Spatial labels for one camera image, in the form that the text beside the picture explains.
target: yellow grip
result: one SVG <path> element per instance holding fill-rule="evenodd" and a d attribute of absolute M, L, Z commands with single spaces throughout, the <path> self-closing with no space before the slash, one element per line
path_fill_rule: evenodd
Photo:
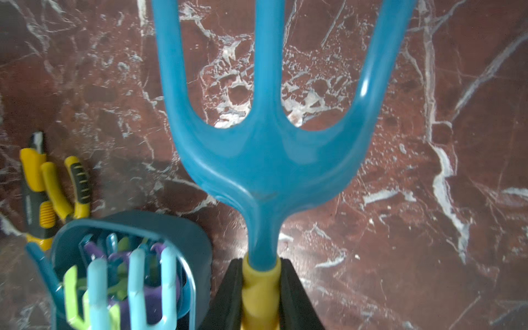
<path fill-rule="evenodd" d="M 242 329 L 279 328 L 280 258 L 269 271 L 251 268 L 248 255 L 242 262 Z"/>
<path fill-rule="evenodd" d="M 44 191 L 40 166 L 46 162 L 46 154 L 39 154 L 32 148 L 24 148 L 20 150 L 20 161 L 29 188 L 35 192 Z"/>
<path fill-rule="evenodd" d="M 37 238 L 29 233 L 26 234 L 26 240 L 28 243 L 34 242 L 39 245 L 42 251 L 48 251 L 53 243 L 53 237 L 50 238 Z"/>
<path fill-rule="evenodd" d="M 52 162 L 46 162 L 42 164 L 41 171 L 46 192 L 53 204 L 53 209 L 64 221 L 68 215 L 73 213 L 73 207 L 62 193 L 61 184 L 57 176 L 57 167 Z"/>

